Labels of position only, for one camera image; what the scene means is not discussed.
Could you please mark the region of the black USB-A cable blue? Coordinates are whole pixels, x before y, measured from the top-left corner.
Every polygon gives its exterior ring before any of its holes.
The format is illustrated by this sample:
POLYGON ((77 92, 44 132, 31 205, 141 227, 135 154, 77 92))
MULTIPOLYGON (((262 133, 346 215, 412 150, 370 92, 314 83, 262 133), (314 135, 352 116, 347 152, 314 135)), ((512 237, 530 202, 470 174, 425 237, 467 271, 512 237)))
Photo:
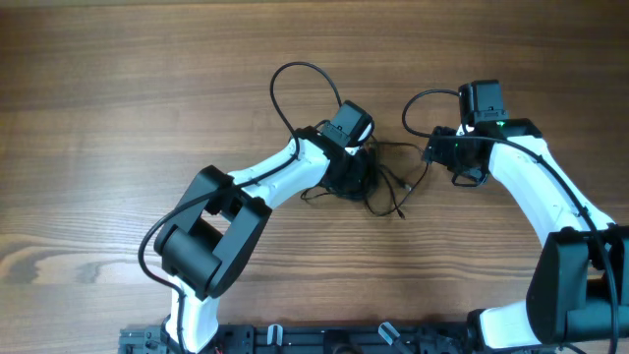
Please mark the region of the black USB-A cable blue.
POLYGON ((425 172, 422 177, 417 181, 417 183, 414 186, 410 186, 405 180, 395 175, 385 164, 380 161, 379 151, 382 147, 406 147, 413 148, 420 154, 424 153, 424 151, 420 147, 414 144, 398 142, 379 142, 376 138, 372 138, 372 141, 368 143, 368 149, 363 149, 355 155, 359 164, 359 173, 361 174, 361 178, 356 178, 357 185, 355 188, 349 187, 348 183, 352 181, 352 178, 350 177, 350 173, 347 173, 345 175, 345 181, 343 183, 341 183, 340 180, 334 183, 321 182, 318 184, 318 186, 325 189, 324 193, 320 193, 314 196, 308 196, 309 191, 313 189, 308 188, 302 193, 300 199, 302 201, 308 202, 319 197, 330 195, 352 202, 363 201, 366 203, 366 205, 368 205, 369 197, 373 193, 375 193, 378 188, 377 178, 381 177, 387 185, 391 201, 396 208, 399 208, 400 206, 405 204, 407 199, 413 194, 422 179, 426 176, 429 166, 426 165, 425 172), (401 188, 407 191, 407 195, 400 202, 396 200, 396 194, 393 190, 391 181, 389 180, 388 176, 390 176, 391 179, 394 180, 401 188))

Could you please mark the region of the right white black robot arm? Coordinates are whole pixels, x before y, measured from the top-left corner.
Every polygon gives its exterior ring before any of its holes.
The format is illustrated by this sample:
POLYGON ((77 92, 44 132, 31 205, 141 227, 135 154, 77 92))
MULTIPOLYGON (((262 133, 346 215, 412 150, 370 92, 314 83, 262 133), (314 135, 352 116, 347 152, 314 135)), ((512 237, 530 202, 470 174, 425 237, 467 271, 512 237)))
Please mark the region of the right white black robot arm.
POLYGON ((541 131, 513 119, 497 81, 454 92, 461 125, 437 126, 424 159, 466 186, 501 183, 543 247, 524 300, 470 316, 474 348, 507 350, 628 335, 628 229, 591 204, 560 169, 541 131))

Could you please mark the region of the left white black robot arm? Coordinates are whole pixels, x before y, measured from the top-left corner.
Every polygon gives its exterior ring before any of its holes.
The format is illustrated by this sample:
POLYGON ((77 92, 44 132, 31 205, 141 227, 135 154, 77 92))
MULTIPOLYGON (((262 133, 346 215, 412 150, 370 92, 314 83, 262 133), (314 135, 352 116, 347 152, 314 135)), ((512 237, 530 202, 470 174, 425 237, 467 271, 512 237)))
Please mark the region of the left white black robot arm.
POLYGON ((201 352, 218 332, 221 296, 240 276, 273 210, 322 182, 358 184, 370 114, 351 101, 320 128, 295 130, 287 146, 246 169, 201 170, 159 227, 154 250, 173 284, 164 325, 177 353, 201 352))

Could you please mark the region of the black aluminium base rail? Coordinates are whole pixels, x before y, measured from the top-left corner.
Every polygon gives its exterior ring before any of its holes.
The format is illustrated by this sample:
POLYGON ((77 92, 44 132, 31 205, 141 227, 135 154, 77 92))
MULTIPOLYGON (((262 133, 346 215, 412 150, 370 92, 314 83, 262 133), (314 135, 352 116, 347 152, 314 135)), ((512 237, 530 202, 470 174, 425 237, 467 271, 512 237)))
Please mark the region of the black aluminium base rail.
POLYGON ((213 337, 188 353, 480 353, 486 349, 479 331, 465 323, 401 325, 291 326, 221 324, 213 337))

